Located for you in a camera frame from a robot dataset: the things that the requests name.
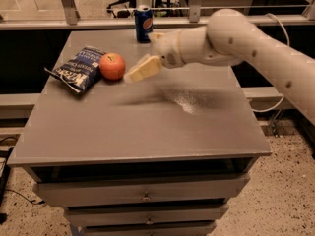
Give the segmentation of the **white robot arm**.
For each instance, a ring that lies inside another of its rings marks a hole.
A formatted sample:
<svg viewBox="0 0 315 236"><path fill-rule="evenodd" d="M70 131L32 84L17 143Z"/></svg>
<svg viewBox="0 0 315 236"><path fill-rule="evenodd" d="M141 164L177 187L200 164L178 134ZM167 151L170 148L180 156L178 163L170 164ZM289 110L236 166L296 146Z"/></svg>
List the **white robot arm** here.
<svg viewBox="0 0 315 236"><path fill-rule="evenodd" d="M126 82L190 63L233 66L245 61L315 124L315 60L266 35L240 12L221 9L203 27L152 32L149 39L154 53L129 69Z"/></svg>

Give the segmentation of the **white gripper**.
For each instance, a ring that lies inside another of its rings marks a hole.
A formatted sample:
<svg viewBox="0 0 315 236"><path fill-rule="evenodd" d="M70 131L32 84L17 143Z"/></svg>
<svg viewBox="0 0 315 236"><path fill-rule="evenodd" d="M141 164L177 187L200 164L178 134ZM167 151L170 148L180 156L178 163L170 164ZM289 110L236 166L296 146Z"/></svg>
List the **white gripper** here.
<svg viewBox="0 0 315 236"><path fill-rule="evenodd" d="M184 62L180 55L179 36L180 32L178 30L149 33L148 38L154 45L157 56L147 54L142 57L135 66L126 72L123 77L124 81L126 83L136 83L156 75L161 71L162 64L169 69L182 67Z"/></svg>

